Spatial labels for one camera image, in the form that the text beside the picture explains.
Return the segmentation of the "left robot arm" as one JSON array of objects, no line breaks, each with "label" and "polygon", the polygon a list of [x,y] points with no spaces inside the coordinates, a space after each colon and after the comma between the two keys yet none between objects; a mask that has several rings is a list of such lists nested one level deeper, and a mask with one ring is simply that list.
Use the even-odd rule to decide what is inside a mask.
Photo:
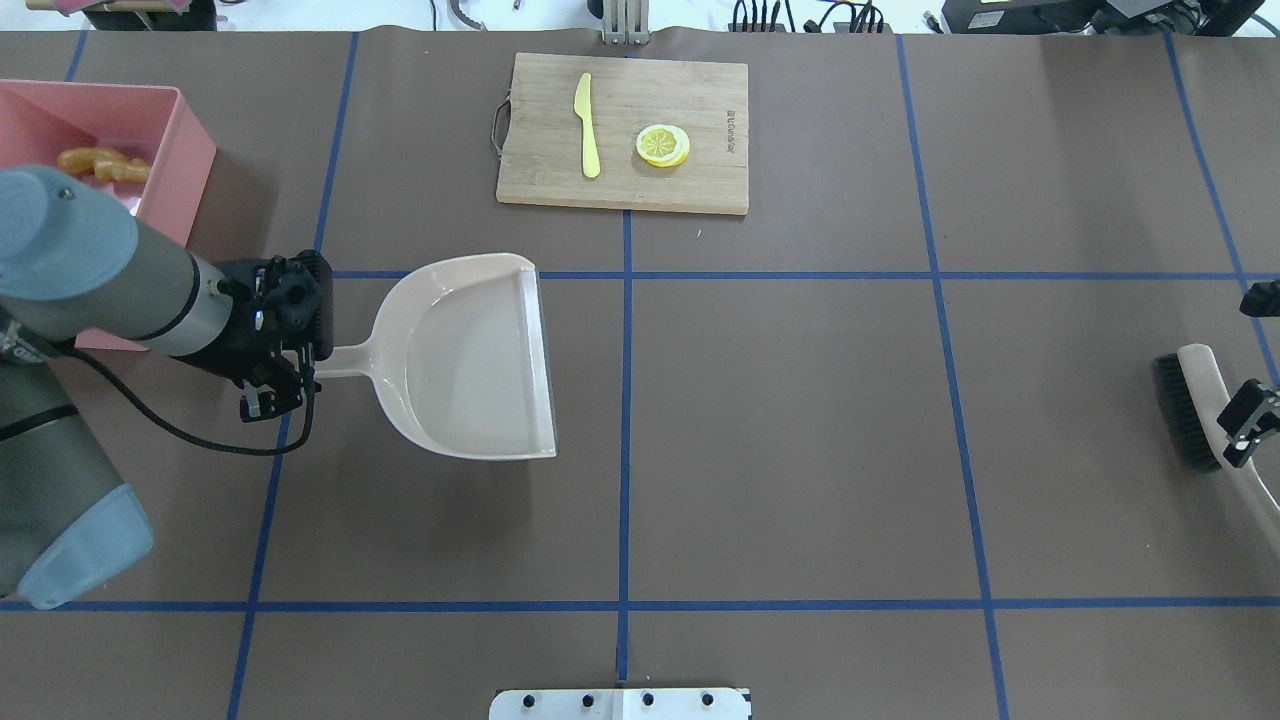
[{"label": "left robot arm", "polygon": [[[209,263],[115,199],[45,165],[1,173],[3,596],[50,610],[138,562],[155,534],[52,364],[99,373],[145,419],[219,454],[273,457],[306,445],[332,356],[333,270],[315,250]],[[266,448],[205,439],[164,419],[102,360],[88,331],[230,382],[243,423],[303,410],[300,436]]]}]

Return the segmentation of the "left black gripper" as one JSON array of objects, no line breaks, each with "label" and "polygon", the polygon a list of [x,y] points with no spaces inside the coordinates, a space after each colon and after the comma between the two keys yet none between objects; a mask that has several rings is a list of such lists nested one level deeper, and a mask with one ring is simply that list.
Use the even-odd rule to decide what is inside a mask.
[{"label": "left black gripper", "polygon": [[320,393],[314,346],[280,348],[280,325],[268,296],[284,279],[284,260],[232,260],[214,265],[215,290],[230,300],[220,334],[205,348],[205,369],[241,387],[239,419],[266,421]]}]

